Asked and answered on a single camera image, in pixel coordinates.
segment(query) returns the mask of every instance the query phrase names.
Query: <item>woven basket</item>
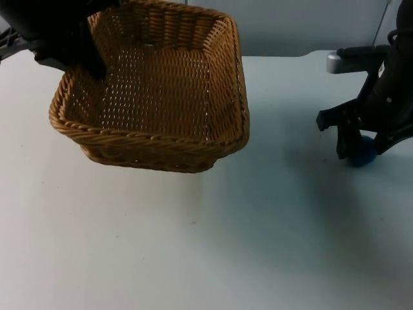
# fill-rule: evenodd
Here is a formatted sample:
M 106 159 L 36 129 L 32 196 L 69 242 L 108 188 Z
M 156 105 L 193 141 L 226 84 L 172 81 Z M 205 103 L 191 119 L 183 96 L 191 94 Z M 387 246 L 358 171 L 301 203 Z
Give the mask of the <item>woven basket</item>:
M 104 81 L 66 72 L 50 122 L 93 161 L 201 172 L 242 149 L 249 114 L 235 22 L 214 10 L 124 1 L 89 19 Z

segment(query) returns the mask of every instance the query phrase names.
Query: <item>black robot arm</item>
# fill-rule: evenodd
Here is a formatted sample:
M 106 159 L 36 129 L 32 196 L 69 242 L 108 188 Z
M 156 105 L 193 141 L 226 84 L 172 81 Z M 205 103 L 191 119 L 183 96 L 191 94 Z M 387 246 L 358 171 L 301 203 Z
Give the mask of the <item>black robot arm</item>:
M 106 68 L 87 17 L 118 5 L 119 0 L 0 0 L 0 16 L 11 26 L 0 35 L 0 60 L 30 49 L 42 65 L 66 70 L 80 63 L 102 79 Z
M 337 127 L 340 159 L 359 152 L 363 144 L 361 130 L 377 133 L 371 146 L 379 155 L 413 136 L 412 17 L 413 0 L 403 0 L 397 29 L 388 35 L 390 46 L 342 48 L 330 57 L 332 72 L 334 68 L 338 73 L 368 72 L 357 98 L 320 111 L 317 117 L 320 130 Z

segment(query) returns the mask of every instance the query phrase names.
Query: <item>blue ball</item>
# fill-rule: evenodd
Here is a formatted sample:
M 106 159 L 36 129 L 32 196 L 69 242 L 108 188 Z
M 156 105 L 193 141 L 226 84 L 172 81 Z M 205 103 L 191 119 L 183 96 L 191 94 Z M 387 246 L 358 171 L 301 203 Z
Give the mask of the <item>blue ball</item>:
M 348 157 L 348 162 L 352 167 L 365 166 L 374 161 L 378 155 L 374 147 L 374 140 L 368 136 L 363 136 L 362 138 L 363 141 L 358 151 Z

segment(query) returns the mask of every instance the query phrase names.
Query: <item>gray wall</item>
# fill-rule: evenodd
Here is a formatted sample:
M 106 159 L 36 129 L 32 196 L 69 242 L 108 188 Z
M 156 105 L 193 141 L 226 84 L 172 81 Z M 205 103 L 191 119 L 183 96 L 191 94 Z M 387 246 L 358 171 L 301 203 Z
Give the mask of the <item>gray wall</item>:
M 259 56 L 300 56 L 313 50 L 371 45 L 388 5 L 387 0 L 188 0 L 188 4 L 232 15 L 243 54 Z M 387 18 L 391 26 L 394 12 Z

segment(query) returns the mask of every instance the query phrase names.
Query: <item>white table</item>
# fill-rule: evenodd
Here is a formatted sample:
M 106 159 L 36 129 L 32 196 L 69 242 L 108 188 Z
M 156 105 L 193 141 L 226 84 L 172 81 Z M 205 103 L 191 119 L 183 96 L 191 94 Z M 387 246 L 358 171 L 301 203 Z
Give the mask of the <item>white table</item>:
M 365 75 L 326 55 L 244 58 L 250 143 L 197 175 L 89 161 L 48 122 L 61 72 L 4 61 L 0 309 L 411 308 L 413 143 L 336 159 L 317 112 Z

